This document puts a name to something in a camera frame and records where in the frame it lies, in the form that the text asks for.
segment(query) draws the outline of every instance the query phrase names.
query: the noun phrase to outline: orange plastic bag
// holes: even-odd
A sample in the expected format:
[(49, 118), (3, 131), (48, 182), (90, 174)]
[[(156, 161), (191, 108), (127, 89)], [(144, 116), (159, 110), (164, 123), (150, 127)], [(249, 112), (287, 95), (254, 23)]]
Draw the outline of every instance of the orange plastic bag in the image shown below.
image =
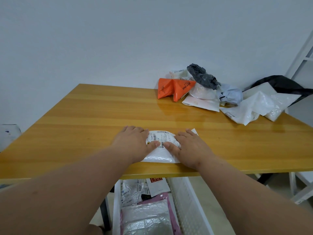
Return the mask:
[(193, 88), (195, 84), (195, 81), (160, 78), (157, 98), (160, 99), (168, 95), (174, 95), (174, 102), (177, 102)]

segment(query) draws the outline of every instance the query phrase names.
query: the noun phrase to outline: pile of packages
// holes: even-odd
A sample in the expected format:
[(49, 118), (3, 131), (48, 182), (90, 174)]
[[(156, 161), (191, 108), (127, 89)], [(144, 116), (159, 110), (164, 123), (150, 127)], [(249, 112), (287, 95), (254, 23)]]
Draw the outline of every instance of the pile of packages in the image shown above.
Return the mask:
[(165, 178), (123, 180), (120, 234), (181, 235)]
[(171, 79), (160, 78), (158, 99), (174, 95), (177, 102), (207, 110), (222, 111), (238, 124), (247, 125), (260, 115), (275, 121), (292, 103), (313, 94), (284, 76), (270, 76), (257, 81), (252, 88), (242, 92), (239, 88), (220, 83), (196, 64), (186, 69), (170, 72)]

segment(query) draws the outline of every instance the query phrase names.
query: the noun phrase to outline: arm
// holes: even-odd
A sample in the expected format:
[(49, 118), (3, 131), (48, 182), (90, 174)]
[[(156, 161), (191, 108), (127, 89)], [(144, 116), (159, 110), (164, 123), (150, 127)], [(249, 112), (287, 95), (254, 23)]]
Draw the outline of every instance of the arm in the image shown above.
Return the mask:
[(110, 147), (0, 193), (0, 234), (83, 234), (126, 168), (159, 146), (130, 126)]
[(311, 213), (215, 156), (191, 130), (179, 132), (175, 138), (180, 149), (170, 142), (164, 146), (200, 173), (236, 234), (312, 234)]

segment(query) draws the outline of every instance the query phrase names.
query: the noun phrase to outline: left hand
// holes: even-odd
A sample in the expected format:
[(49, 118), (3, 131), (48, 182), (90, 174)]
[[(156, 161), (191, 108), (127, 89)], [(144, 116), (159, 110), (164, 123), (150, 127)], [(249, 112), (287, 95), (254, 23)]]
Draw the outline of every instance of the left hand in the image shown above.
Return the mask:
[(119, 152), (123, 159), (129, 160), (130, 164), (140, 162), (161, 144), (159, 141), (153, 141), (147, 145), (148, 135), (148, 129), (125, 126), (115, 136), (112, 147)]

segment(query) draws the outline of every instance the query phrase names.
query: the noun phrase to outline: red label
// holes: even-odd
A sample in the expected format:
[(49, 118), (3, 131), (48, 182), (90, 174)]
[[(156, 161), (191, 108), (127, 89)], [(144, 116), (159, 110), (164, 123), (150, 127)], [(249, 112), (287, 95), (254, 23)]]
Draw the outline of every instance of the red label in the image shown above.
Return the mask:
[(150, 178), (151, 183), (163, 180), (162, 178)]

